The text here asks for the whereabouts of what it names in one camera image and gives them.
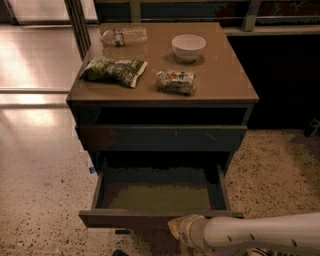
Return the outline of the white and yellow gripper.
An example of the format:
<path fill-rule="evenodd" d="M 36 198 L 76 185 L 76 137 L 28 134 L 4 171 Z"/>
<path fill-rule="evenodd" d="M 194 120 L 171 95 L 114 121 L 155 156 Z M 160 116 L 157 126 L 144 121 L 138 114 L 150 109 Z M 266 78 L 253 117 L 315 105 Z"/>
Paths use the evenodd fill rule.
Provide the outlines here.
<path fill-rule="evenodd" d="M 204 229 L 208 219 L 201 215 L 188 215 L 174 218 L 168 227 L 175 239 L 192 248 L 205 248 Z"/>

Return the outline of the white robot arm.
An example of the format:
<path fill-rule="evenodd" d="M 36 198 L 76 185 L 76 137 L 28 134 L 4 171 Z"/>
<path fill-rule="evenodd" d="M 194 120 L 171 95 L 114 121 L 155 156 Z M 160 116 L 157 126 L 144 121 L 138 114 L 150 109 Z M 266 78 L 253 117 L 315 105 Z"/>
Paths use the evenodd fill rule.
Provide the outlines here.
<path fill-rule="evenodd" d="M 174 218 L 168 227 L 175 239 L 210 256 L 240 256 L 251 248 L 298 256 L 319 256 L 320 213 L 239 219 L 187 215 Z"/>

